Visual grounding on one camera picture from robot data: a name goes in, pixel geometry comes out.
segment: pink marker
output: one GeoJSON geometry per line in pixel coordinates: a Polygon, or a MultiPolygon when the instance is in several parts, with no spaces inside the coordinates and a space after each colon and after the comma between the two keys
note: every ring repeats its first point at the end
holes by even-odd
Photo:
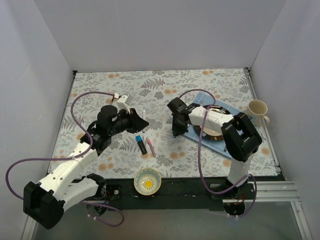
{"type": "Polygon", "coordinates": [[[149,137],[146,137],[146,139],[148,140],[148,145],[150,146],[150,149],[151,149],[152,155],[153,155],[153,157],[155,158],[155,157],[156,157],[156,153],[155,153],[155,149],[154,149],[154,147],[152,146],[151,140],[150,140],[150,138],[149,138],[149,137]]]}

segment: bowl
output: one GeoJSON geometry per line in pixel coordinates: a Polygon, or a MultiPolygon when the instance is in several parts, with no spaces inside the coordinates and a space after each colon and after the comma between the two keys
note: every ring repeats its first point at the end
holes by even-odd
{"type": "Polygon", "coordinates": [[[134,177],[134,187],[141,195],[152,195],[159,190],[160,186],[161,175],[151,167],[141,169],[134,177]]]}

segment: table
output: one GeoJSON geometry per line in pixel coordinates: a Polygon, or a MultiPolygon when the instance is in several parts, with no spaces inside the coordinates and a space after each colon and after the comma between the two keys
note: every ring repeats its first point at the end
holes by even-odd
{"type": "MultiPolygon", "coordinates": [[[[66,105],[61,128],[54,150],[55,158],[68,156],[84,135],[76,126],[70,108],[75,98],[89,91],[130,94],[133,99],[130,107],[150,125],[142,134],[149,137],[156,152],[151,154],[146,141],[148,154],[142,155],[135,136],[123,132],[112,137],[112,144],[79,175],[99,174],[106,179],[134,178],[142,168],[158,170],[163,178],[199,177],[197,163],[197,143],[184,136],[173,138],[171,132],[171,112],[167,104],[190,89],[205,89],[215,97],[239,110],[244,110],[253,99],[248,80],[243,69],[204,69],[168,71],[128,71],[128,72],[85,72],[77,73],[66,105]]],[[[186,94],[182,100],[191,103],[197,92],[186,94]]],[[[87,127],[96,120],[103,105],[110,104],[111,97],[90,94],[75,105],[74,113],[80,123],[87,127]]],[[[275,156],[270,147],[264,127],[257,127],[263,143],[255,154],[249,173],[255,176],[276,176],[275,156]]],[[[51,161],[48,171],[56,168],[59,161],[51,161]]],[[[226,177],[231,161],[210,149],[201,149],[201,166],[205,177],[226,177]]]]}

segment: marker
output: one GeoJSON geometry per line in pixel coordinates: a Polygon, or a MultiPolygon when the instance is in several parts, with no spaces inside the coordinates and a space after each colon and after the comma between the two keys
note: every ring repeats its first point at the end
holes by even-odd
{"type": "Polygon", "coordinates": [[[146,146],[145,146],[144,142],[141,139],[141,136],[140,135],[135,136],[135,139],[136,139],[136,142],[138,143],[138,146],[139,146],[142,154],[143,155],[146,154],[147,153],[147,149],[146,149],[146,146]]]}
{"type": "Polygon", "coordinates": [[[151,149],[152,155],[153,155],[153,157],[155,158],[155,157],[156,157],[156,153],[155,153],[154,146],[152,146],[152,143],[151,143],[151,140],[150,140],[149,137],[147,137],[146,139],[147,139],[147,141],[148,141],[148,145],[149,145],[149,147],[150,147],[150,149],[151,149]]]}

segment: mug handle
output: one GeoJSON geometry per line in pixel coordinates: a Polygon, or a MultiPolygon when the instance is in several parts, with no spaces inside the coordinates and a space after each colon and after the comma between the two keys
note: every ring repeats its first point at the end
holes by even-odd
{"type": "Polygon", "coordinates": [[[270,123],[270,118],[266,115],[263,115],[262,118],[265,119],[266,123],[260,123],[259,121],[257,121],[255,124],[257,124],[258,126],[265,127],[270,123]]]}

